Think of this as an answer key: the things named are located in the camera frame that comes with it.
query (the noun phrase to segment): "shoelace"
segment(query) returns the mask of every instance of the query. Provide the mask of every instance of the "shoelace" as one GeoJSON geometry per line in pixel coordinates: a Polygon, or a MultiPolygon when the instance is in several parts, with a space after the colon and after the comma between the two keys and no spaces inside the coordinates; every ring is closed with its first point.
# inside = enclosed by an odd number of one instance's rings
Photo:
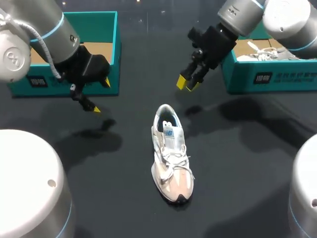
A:
{"type": "Polygon", "coordinates": [[[260,50],[255,44],[250,41],[248,41],[248,45],[257,52],[256,54],[251,54],[251,56],[258,58],[259,61],[267,61],[277,58],[276,48],[269,47],[260,50]]]}
{"type": "Polygon", "coordinates": [[[195,179],[191,169],[186,166],[188,163],[188,158],[190,158],[190,156],[186,156],[186,145],[183,145],[183,150],[181,151],[176,151],[176,150],[166,149],[166,148],[165,149],[161,148],[160,151],[166,162],[165,164],[167,166],[167,171],[160,176],[160,179],[162,182],[168,181],[174,175],[174,171],[176,169],[187,170],[189,174],[193,177],[193,179],[195,179]],[[171,156],[176,157],[177,160],[171,161],[170,160],[171,156]]]}

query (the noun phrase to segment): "dark background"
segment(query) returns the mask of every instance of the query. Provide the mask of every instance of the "dark background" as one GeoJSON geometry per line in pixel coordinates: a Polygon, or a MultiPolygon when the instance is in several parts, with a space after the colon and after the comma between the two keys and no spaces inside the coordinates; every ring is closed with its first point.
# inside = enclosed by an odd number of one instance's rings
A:
{"type": "Polygon", "coordinates": [[[69,98],[11,99],[1,128],[32,132],[58,152],[77,208],[76,238],[286,238],[294,156],[317,129],[315,93],[230,96],[219,69],[177,91],[192,26],[217,23],[223,0],[57,0],[63,11],[119,12],[119,97],[85,113],[69,98]],[[186,134],[194,195],[167,205],[151,176],[151,126],[170,104],[186,134]]]}

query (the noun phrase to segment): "robotic arm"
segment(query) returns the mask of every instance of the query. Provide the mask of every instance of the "robotic arm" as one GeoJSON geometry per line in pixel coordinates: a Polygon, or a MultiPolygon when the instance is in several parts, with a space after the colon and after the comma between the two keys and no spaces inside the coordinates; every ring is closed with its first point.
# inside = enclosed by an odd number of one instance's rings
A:
{"type": "Polygon", "coordinates": [[[59,82],[66,80],[70,96],[85,111],[100,112],[84,94],[86,83],[110,87],[110,65],[102,55],[92,55],[64,17],[55,0],[0,1],[0,81],[22,79],[31,64],[32,47],[59,82]]]}
{"type": "Polygon", "coordinates": [[[192,61],[180,72],[177,87],[192,91],[209,69],[215,69],[263,21],[267,33],[301,59],[317,56],[317,10],[308,0],[227,0],[219,23],[205,33],[192,28],[188,38],[196,48],[192,61]]]}

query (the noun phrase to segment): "shoe box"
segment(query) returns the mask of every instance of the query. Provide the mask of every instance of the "shoe box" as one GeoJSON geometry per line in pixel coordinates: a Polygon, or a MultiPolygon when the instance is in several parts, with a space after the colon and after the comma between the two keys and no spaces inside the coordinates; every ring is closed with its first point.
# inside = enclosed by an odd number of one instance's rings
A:
{"type": "Polygon", "coordinates": [[[282,47],[265,32],[262,23],[248,38],[240,37],[221,63],[228,93],[317,90],[317,60],[237,61],[239,56],[256,53],[248,41],[260,50],[282,47]]]}
{"type": "MultiPolygon", "coordinates": [[[[110,64],[110,87],[104,87],[99,82],[88,83],[83,92],[87,96],[117,96],[121,58],[117,12],[65,12],[64,15],[79,35],[81,44],[90,53],[103,55],[110,64]]],[[[66,80],[58,82],[49,64],[33,49],[28,74],[20,81],[8,84],[13,97],[69,97],[70,86],[66,80]]]]}

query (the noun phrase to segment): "blue ring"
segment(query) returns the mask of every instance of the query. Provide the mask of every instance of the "blue ring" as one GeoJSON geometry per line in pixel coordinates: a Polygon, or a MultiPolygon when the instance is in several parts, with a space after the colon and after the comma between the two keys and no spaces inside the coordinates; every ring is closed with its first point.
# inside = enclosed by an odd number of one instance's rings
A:
{"type": "Polygon", "coordinates": [[[313,39],[309,44],[307,44],[306,46],[304,47],[301,47],[301,48],[298,48],[298,49],[288,49],[289,51],[301,51],[309,46],[311,46],[317,39],[317,36],[315,37],[315,39],[313,39]]]}
{"type": "Polygon", "coordinates": [[[262,10],[264,9],[264,7],[258,3],[258,1],[256,0],[252,0],[252,2],[254,2],[256,5],[258,5],[262,10]]]}
{"type": "Polygon", "coordinates": [[[70,213],[71,213],[71,206],[72,206],[72,202],[70,202],[70,209],[69,209],[69,214],[68,214],[68,217],[67,217],[67,220],[65,222],[65,225],[63,226],[63,228],[61,229],[61,231],[58,233],[58,235],[56,236],[56,238],[59,238],[61,236],[61,234],[64,232],[66,226],[67,226],[67,223],[68,223],[68,220],[70,218],[70,213]]]}
{"type": "Polygon", "coordinates": [[[301,225],[299,225],[297,219],[295,218],[295,215],[294,215],[294,213],[293,213],[293,209],[292,209],[292,207],[291,207],[291,195],[289,195],[288,204],[289,204],[289,208],[290,208],[292,217],[293,217],[293,219],[294,219],[296,225],[299,227],[299,229],[300,229],[308,238],[311,238],[311,237],[304,231],[304,229],[301,227],[301,225]]]}
{"type": "MultiPolygon", "coordinates": [[[[64,14],[62,14],[61,19],[60,19],[59,23],[56,25],[56,27],[54,27],[53,30],[51,30],[50,32],[48,32],[48,33],[46,33],[44,36],[42,36],[42,39],[45,39],[45,38],[49,37],[49,36],[52,35],[55,31],[57,31],[58,28],[62,25],[63,21],[64,21],[64,14]]],[[[32,39],[32,40],[30,40],[30,42],[37,42],[37,41],[38,41],[38,39],[32,39]]]]}

